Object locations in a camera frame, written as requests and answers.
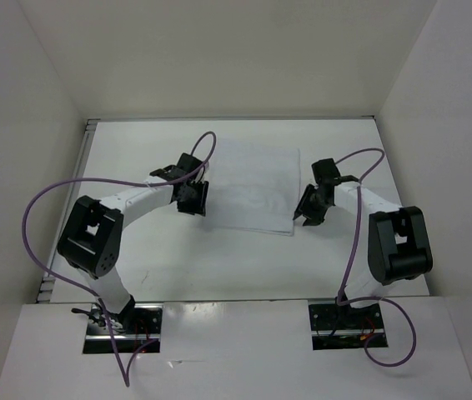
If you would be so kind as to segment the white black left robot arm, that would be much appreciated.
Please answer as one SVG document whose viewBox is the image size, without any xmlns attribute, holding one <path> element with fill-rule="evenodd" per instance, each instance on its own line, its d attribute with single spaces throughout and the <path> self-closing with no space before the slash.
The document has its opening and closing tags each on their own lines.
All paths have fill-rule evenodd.
<svg viewBox="0 0 472 400">
<path fill-rule="evenodd" d="M 58 240 L 58 253 L 103 300 L 108 310 L 105 322 L 116 333 L 129 331 L 136 315 L 133 295 L 117 269 L 123 230 L 172 203 L 181 213 L 206 215 L 209 182 L 202 173 L 181 181 L 180 173 L 170 166 L 152 172 L 139 187 L 100 199 L 79 197 Z"/>
</svg>

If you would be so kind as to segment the white fabric skirt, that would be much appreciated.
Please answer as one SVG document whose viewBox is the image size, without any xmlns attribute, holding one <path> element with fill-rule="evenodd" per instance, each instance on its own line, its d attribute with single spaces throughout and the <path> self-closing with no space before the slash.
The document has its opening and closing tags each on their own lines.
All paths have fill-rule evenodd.
<svg viewBox="0 0 472 400">
<path fill-rule="evenodd" d="M 300 151 L 223 138 L 209 163 L 205 227 L 291 236 Z"/>
</svg>

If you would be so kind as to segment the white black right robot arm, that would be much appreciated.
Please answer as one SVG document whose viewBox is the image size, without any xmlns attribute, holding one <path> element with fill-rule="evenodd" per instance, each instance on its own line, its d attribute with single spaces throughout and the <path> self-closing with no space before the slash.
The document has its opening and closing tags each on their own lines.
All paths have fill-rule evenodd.
<svg viewBox="0 0 472 400">
<path fill-rule="evenodd" d="M 352 248 L 336 297 L 334 316 L 345 328 L 384 299 L 388 287 L 429 273 L 434 265 L 424 214 L 385 200 L 358 182 L 308 185 L 294 211 L 305 226 L 324 223 L 330 208 L 355 216 Z"/>
</svg>

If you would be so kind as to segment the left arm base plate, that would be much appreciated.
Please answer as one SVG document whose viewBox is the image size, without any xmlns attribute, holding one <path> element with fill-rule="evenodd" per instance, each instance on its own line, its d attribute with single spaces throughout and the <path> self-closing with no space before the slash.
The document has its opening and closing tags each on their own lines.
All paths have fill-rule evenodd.
<svg viewBox="0 0 472 400">
<path fill-rule="evenodd" d="M 99 305 L 93 304 L 89 311 L 73 308 L 73 313 L 88 317 L 83 344 L 83 354 L 97 355 L 113 352 L 110 333 Z M 159 353 L 163 321 L 163 305 L 138 303 L 133 320 L 121 324 L 111 316 L 112 330 L 119 353 Z"/>
</svg>

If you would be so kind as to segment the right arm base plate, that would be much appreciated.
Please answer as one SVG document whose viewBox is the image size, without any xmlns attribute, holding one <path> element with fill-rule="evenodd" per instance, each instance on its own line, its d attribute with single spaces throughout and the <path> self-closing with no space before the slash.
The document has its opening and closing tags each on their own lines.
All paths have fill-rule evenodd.
<svg viewBox="0 0 472 400">
<path fill-rule="evenodd" d="M 310 302 L 309 325 L 314 351 L 388 347 L 378 304 L 365 308 L 338 306 L 334 300 Z"/>
</svg>

